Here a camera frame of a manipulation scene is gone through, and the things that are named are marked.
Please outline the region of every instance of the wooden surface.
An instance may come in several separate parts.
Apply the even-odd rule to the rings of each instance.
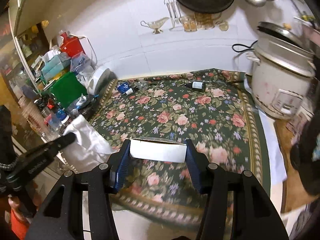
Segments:
[[[290,149],[293,134],[286,128],[287,122],[288,121],[286,120],[275,121],[276,134],[281,153],[284,157],[284,165],[288,177],[284,182],[281,213],[299,208],[300,206],[310,203],[317,198],[317,196],[311,196],[305,191],[301,183],[299,173],[291,165]]]

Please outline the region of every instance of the tiled wall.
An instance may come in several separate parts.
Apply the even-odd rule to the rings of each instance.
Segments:
[[[231,49],[234,43],[251,44],[257,39],[255,28],[260,21],[279,25],[290,23],[297,16],[290,0],[268,2],[262,8],[235,0],[223,12],[221,19],[230,27],[222,32],[212,30],[186,33],[182,25],[170,31],[168,20],[161,34],[142,27],[140,21],[155,21],[169,17],[164,0],[55,0],[45,12],[50,21],[45,33],[48,39],[59,30],[86,35],[96,53],[97,64],[108,64],[119,78],[151,76],[206,68],[250,71],[245,55]],[[310,12],[307,5],[295,0],[301,11]],[[81,43],[90,56],[85,39]]]

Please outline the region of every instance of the silver bolt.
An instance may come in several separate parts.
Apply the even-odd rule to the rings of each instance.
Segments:
[[[99,165],[99,169],[100,169],[100,170],[105,170],[106,168],[108,168],[108,164],[106,164],[106,163],[101,163],[101,164]]]
[[[218,165],[215,164],[215,163],[209,163],[209,164],[208,164],[208,167],[209,167],[209,169],[211,169],[211,170],[215,170],[215,169],[218,168]]]
[[[251,176],[252,176],[252,172],[249,171],[249,170],[245,170],[243,174],[244,174],[245,176],[247,176],[247,177],[251,177]]]
[[[63,173],[63,175],[64,175],[65,177],[70,177],[70,176],[72,175],[72,171],[71,171],[71,170],[68,170],[68,171],[66,171],[65,173]]]

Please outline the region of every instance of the green floral tablecloth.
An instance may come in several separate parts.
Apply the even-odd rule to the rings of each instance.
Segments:
[[[243,78],[244,73],[217,69],[146,78],[149,89],[128,97],[115,90],[123,81],[113,80],[91,124],[116,149],[126,138],[190,138],[198,152],[226,170],[251,170],[269,193],[268,151],[258,111],[243,84],[232,83]],[[184,86],[193,80],[205,81],[206,91]],[[153,220],[195,230],[207,196],[193,188],[185,163],[134,159],[124,188],[112,199]],[[230,194],[228,231],[232,208]]]

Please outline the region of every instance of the red bottle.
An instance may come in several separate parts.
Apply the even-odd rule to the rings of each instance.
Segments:
[[[61,52],[66,52],[70,57],[77,55],[81,51],[85,54],[78,37],[69,37],[63,31],[60,31],[59,34],[62,38],[62,44],[59,47]]]

